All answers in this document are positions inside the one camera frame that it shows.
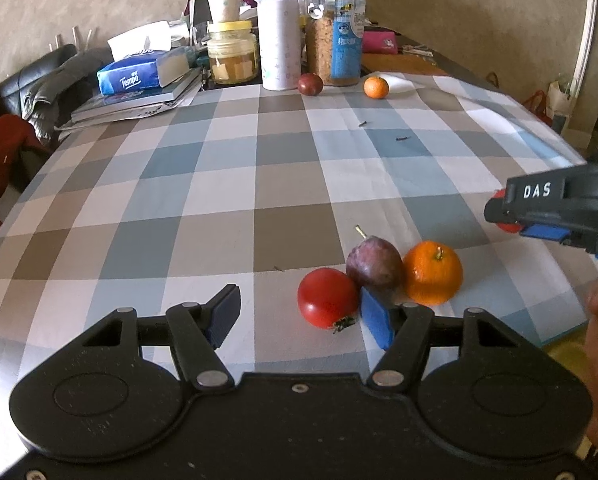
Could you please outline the blue tissue box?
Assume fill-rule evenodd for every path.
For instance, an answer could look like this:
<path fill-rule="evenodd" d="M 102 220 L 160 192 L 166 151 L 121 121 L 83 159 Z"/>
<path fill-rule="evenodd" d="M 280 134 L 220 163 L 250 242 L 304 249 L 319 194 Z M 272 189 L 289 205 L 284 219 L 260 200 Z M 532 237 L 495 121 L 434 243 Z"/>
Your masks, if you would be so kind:
<path fill-rule="evenodd" d="M 165 88 L 191 70 L 185 48 L 133 54 L 101 68 L 98 89 L 102 96 Z"/>

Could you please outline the red shopping bag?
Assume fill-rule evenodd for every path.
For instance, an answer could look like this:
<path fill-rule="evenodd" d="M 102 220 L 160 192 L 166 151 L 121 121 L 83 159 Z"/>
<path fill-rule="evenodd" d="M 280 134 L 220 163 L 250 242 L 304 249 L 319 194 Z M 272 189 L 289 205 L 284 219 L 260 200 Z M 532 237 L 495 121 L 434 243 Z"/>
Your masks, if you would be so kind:
<path fill-rule="evenodd" d="M 547 96 L 543 90 L 536 90 L 530 98 L 522 102 L 522 106 L 544 124 L 549 127 L 553 125 L 553 119 L 547 115 Z"/>

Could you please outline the pink pencil case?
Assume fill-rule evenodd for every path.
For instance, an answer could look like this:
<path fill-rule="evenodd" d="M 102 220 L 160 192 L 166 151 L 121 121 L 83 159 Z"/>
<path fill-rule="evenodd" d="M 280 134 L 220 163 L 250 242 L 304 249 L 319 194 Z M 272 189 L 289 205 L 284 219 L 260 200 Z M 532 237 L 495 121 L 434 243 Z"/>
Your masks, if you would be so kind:
<path fill-rule="evenodd" d="M 365 30 L 362 40 L 362 52 L 385 55 L 398 54 L 397 35 L 391 30 Z"/>

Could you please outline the stack of books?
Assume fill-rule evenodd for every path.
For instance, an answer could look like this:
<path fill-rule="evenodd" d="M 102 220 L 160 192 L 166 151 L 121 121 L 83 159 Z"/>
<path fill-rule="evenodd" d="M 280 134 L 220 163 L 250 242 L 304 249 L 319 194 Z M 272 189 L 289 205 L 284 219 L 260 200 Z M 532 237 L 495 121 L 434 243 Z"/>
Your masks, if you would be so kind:
<path fill-rule="evenodd" d="M 199 68 L 190 70 L 169 86 L 119 93 L 116 96 L 93 96 L 70 114 L 58 131 L 68 131 L 86 126 L 141 119 L 177 107 L 189 90 L 197 91 L 201 83 Z"/>

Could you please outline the white shopping bag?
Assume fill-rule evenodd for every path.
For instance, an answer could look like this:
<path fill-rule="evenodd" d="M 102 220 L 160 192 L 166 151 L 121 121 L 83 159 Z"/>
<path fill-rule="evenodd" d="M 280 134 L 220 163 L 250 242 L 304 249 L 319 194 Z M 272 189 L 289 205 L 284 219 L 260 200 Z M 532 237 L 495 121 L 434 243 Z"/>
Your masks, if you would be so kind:
<path fill-rule="evenodd" d="M 563 134 L 569 125 L 581 89 L 579 78 L 557 79 L 547 87 L 546 114 L 552 119 L 552 129 Z"/>

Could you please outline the dark purple plum centre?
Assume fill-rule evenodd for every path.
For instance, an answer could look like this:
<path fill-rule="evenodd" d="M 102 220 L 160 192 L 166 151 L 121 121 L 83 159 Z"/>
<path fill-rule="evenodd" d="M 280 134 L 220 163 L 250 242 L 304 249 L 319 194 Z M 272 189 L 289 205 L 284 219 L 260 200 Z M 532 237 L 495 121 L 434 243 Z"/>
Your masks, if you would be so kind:
<path fill-rule="evenodd" d="M 396 289 L 403 280 L 403 264 L 398 249 L 384 238 L 367 235 L 358 224 L 362 240 L 347 257 L 346 274 L 359 286 Z"/>

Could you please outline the front mandarin orange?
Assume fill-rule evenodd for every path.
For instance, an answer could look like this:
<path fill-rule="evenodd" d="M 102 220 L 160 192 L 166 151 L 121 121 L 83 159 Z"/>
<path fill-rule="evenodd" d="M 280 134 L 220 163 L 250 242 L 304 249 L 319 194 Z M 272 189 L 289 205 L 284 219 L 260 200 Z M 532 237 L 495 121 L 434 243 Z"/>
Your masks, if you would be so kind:
<path fill-rule="evenodd" d="M 448 245 L 425 240 L 411 248 L 402 262 L 404 292 L 416 304 L 440 306 L 452 299 L 463 284 L 462 263 Z"/>

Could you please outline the clear cereal jar blue label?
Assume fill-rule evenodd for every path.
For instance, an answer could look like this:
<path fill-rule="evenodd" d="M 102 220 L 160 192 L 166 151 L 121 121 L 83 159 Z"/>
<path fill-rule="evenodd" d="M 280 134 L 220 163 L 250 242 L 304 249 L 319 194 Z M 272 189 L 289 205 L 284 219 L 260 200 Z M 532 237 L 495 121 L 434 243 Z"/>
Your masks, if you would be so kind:
<path fill-rule="evenodd" d="M 325 86 L 346 87 L 361 77 L 366 0 L 305 0 L 307 66 Z"/>

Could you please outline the gold metal tray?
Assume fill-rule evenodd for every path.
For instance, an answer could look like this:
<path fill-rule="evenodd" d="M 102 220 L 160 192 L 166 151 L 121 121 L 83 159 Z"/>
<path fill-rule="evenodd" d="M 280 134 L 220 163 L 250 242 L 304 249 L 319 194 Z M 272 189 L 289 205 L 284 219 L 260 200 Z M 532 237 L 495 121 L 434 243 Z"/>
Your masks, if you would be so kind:
<path fill-rule="evenodd" d="M 584 348 L 586 329 L 586 325 L 579 326 L 570 333 L 544 344 L 542 349 L 588 387 L 591 370 Z"/>

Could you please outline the yellow lid glass jar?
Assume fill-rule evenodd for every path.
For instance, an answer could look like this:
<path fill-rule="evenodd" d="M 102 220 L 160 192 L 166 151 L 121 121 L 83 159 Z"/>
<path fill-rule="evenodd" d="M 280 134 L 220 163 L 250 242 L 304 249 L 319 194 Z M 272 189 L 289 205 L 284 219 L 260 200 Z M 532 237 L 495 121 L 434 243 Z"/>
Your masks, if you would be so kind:
<path fill-rule="evenodd" d="M 208 34 L 209 63 L 216 84 L 244 84 L 258 76 L 259 49 L 251 21 L 210 23 Z"/>

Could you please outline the checkered tablecloth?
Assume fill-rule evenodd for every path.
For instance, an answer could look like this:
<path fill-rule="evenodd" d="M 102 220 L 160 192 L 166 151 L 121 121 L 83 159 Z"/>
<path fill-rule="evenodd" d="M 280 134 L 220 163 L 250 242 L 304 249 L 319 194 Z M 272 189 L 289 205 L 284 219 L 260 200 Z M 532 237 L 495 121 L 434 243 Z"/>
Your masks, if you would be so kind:
<path fill-rule="evenodd" d="M 366 374 L 380 356 L 366 328 L 319 330 L 296 297 L 363 234 L 457 252 L 464 283 L 442 315 L 480 307 L 534 344 L 581 326 L 598 261 L 483 217 L 509 178 L 578 154 L 505 94 L 448 76 L 389 84 L 377 101 L 360 87 L 207 90 L 69 134 L 0 229 L 0 473 L 25 453 L 16 382 L 119 307 L 162 314 L 234 283 L 241 316 L 219 351 L 234 375 Z"/>

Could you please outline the grey jacket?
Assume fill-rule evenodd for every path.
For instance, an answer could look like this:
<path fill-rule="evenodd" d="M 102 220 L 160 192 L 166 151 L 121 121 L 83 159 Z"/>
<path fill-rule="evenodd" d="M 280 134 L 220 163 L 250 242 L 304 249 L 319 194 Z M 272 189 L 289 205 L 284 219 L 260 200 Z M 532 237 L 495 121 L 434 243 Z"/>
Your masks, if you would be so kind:
<path fill-rule="evenodd" d="M 22 118 L 34 127 L 42 145 L 55 150 L 60 145 L 60 127 L 72 113 L 98 93 L 96 73 L 113 62 L 109 47 L 80 52 L 34 82 L 24 94 Z"/>

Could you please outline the small far mandarin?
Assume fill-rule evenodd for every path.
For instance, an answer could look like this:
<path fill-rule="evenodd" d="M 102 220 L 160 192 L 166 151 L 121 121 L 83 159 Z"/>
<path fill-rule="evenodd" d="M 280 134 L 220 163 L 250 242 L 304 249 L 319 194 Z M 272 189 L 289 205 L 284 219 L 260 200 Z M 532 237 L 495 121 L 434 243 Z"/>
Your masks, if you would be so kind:
<path fill-rule="evenodd" d="M 364 80 L 363 91 L 365 96 L 373 100 L 383 100 L 387 98 L 390 88 L 387 81 L 383 77 L 368 76 Z"/>

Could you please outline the brown wooden board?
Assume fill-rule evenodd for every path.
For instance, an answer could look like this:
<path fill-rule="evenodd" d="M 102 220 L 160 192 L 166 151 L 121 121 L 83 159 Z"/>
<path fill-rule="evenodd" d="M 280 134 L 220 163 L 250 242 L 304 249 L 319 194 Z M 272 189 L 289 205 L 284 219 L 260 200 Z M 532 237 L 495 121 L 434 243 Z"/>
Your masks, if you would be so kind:
<path fill-rule="evenodd" d="M 421 58 L 413 54 L 377 54 L 362 55 L 362 74 L 370 73 L 402 73 L 426 76 L 447 76 L 430 58 Z"/>

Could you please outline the white lilac thermos bottle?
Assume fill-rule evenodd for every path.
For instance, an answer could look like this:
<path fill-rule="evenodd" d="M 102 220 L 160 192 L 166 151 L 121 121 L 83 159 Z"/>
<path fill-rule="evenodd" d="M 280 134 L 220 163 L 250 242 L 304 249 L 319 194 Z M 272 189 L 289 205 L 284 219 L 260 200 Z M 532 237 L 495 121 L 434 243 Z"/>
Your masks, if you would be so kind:
<path fill-rule="evenodd" d="M 262 85 L 270 91 L 296 89 L 301 75 L 298 0 L 255 0 Z"/>

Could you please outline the white paper cup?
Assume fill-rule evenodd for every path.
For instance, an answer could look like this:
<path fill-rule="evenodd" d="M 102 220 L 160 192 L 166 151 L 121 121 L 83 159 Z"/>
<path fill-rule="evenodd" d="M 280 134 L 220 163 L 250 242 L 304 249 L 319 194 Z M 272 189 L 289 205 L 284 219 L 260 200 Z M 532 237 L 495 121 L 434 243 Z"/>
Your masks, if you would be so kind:
<path fill-rule="evenodd" d="M 211 22 L 225 23 L 239 20 L 241 0 L 208 0 Z"/>

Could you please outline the black leather sofa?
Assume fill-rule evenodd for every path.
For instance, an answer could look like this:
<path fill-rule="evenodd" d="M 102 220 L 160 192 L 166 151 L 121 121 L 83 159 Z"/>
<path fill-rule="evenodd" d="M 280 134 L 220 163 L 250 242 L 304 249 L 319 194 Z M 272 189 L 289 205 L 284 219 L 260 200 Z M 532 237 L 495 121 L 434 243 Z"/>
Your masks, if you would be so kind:
<path fill-rule="evenodd" d="M 0 82 L 0 116 L 22 114 L 22 103 L 29 87 L 56 70 L 78 52 L 74 44 L 66 44 L 46 53 L 24 68 Z"/>

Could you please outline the dark plum near bottle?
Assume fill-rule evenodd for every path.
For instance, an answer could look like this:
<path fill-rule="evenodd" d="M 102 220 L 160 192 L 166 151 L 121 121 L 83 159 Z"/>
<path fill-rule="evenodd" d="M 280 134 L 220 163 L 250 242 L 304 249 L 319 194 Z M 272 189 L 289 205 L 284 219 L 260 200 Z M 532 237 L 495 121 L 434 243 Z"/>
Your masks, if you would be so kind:
<path fill-rule="evenodd" d="M 303 96 L 318 96 L 323 91 L 322 78 L 315 73 L 305 73 L 299 77 L 297 89 Z"/>

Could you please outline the red tomato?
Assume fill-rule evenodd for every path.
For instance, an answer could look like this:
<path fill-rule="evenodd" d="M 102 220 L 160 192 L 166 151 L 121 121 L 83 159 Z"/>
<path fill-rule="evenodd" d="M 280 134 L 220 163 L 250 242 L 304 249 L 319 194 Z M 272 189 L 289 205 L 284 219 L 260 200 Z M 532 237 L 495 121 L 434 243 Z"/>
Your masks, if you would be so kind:
<path fill-rule="evenodd" d="M 505 190 L 504 188 L 501 188 L 500 190 L 498 190 L 494 195 L 494 198 L 504 198 L 505 197 Z M 507 233 L 519 233 L 522 229 L 523 226 L 521 224 L 519 224 L 517 221 L 515 221 L 507 212 L 502 211 L 500 213 L 500 218 L 502 219 L 501 222 L 497 222 L 497 226 L 504 232 Z"/>
<path fill-rule="evenodd" d="M 360 292 L 346 273 L 320 268 L 309 272 L 301 280 L 297 303 L 309 324 L 339 333 L 355 323 Z"/>

